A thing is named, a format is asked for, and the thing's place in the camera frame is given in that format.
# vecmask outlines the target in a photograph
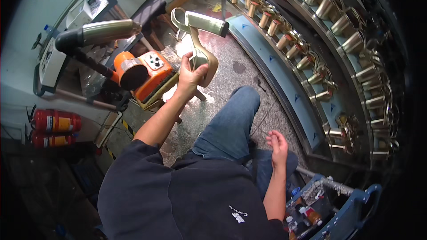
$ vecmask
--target red fire extinguisher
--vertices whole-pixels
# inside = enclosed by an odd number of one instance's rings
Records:
[[[31,127],[38,132],[78,132],[82,128],[82,118],[71,112],[55,109],[35,109],[27,116]]]
[[[35,148],[69,146],[76,142],[74,135],[41,133],[31,131],[29,138]]]

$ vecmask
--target yellow label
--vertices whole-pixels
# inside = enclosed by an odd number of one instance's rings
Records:
[[[58,119],[58,129],[56,130],[56,118],[53,117],[53,130],[56,132],[67,132],[70,131],[71,119],[69,118],[59,118]]]
[[[65,136],[55,136],[55,147],[65,146],[67,145]]]

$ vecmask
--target man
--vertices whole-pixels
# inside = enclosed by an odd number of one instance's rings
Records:
[[[190,71],[192,55],[182,58],[173,97],[138,130],[105,175],[98,211],[106,235],[121,240],[287,239],[286,176],[298,159],[288,153],[283,135],[272,130],[266,140],[273,151],[257,150],[252,163],[247,161],[260,105],[252,87],[237,88],[189,153],[172,168],[163,165],[159,147],[207,72],[207,65]]]

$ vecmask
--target shoe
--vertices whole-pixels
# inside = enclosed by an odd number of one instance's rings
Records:
[[[175,17],[175,10],[179,9],[185,13],[185,24],[178,21]],[[193,57],[190,59],[192,70],[196,70],[200,65],[208,64],[206,76],[199,84],[201,87],[207,87],[215,76],[218,68],[218,59],[208,50],[206,50],[199,40],[199,29],[225,37],[228,32],[228,22],[215,19],[203,14],[185,11],[183,8],[174,8],[170,14],[172,23],[180,30],[191,35],[193,41]]]

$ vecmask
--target orange machine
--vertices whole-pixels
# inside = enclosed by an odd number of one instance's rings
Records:
[[[131,87],[132,83],[143,82],[135,90],[135,97],[143,104],[176,73],[157,51],[149,51],[138,58],[130,52],[122,52],[115,57],[114,67],[121,87]]]

